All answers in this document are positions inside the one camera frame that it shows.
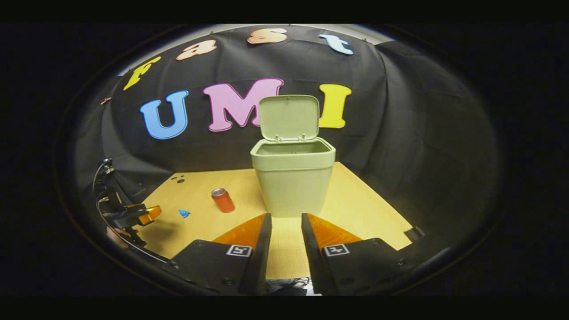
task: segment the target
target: blue letter u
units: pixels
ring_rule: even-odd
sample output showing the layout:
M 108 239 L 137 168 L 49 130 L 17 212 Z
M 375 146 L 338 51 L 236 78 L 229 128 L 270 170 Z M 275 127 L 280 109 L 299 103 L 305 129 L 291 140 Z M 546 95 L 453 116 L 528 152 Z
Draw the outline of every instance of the blue letter u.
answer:
M 141 107 L 141 113 L 144 114 L 144 122 L 148 133 L 156 139 L 170 139 L 184 132 L 188 125 L 188 117 L 185 113 L 184 98 L 188 96 L 185 90 L 171 93 L 166 97 L 166 101 L 172 104 L 172 112 L 174 113 L 174 124 L 164 127 L 160 123 L 160 115 L 158 115 L 158 107 L 160 100 L 152 100 L 145 103 Z

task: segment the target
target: green trash can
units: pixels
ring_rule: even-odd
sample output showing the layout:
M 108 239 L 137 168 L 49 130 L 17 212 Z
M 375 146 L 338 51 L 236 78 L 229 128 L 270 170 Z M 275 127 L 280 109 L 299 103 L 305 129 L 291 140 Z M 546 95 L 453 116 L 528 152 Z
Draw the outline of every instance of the green trash can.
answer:
M 318 137 L 318 99 L 266 97 L 258 110 L 265 139 L 251 149 L 251 159 L 267 209 L 275 217 L 320 214 L 336 149 Z

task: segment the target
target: open lid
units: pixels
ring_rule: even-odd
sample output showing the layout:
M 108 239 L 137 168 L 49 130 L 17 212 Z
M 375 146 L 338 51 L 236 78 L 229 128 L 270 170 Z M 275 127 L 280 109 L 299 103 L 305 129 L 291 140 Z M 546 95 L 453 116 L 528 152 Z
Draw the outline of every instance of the open lid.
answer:
M 320 105 L 306 95 L 265 97 L 259 102 L 261 134 L 271 141 L 304 141 L 318 136 Z

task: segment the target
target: letter m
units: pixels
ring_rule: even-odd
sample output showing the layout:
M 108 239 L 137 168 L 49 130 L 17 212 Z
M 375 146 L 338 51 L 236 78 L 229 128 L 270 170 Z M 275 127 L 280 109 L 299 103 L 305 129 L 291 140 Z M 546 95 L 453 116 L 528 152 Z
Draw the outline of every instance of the letter m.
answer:
M 277 96 L 279 88 L 284 84 L 281 79 L 260 79 L 257 80 L 249 89 L 249 92 L 242 98 L 239 93 L 229 84 L 215 84 L 204 89 L 204 93 L 209 96 L 212 107 L 212 123 L 209 125 L 211 131 L 225 131 L 231 129 L 233 123 L 227 120 L 226 111 L 231 115 L 235 122 L 244 127 L 255 110 L 253 125 L 260 126 L 259 122 L 259 101 L 264 97 Z

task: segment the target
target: light wood surface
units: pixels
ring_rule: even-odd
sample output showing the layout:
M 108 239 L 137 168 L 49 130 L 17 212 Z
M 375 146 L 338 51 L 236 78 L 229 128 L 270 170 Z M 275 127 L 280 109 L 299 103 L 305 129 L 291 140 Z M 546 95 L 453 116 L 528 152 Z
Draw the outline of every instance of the light wood surface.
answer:
M 211 191 L 219 187 L 227 190 L 235 211 L 225 214 L 218 210 Z M 211 241 L 267 212 L 254 169 L 176 173 L 146 198 L 144 204 L 146 207 L 160 206 L 162 214 L 154 223 L 135 229 L 148 243 L 147 249 L 169 259 L 196 239 Z M 183 218 L 178 210 L 191 214 Z M 379 237 L 397 250 L 411 244 L 403 233 L 411 225 L 340 162 L 332 169 L 319 217 L 362 239 Z M 273 217 L 266 278 L 308 276 L 310 270 L 300 215 L 298 218 Z

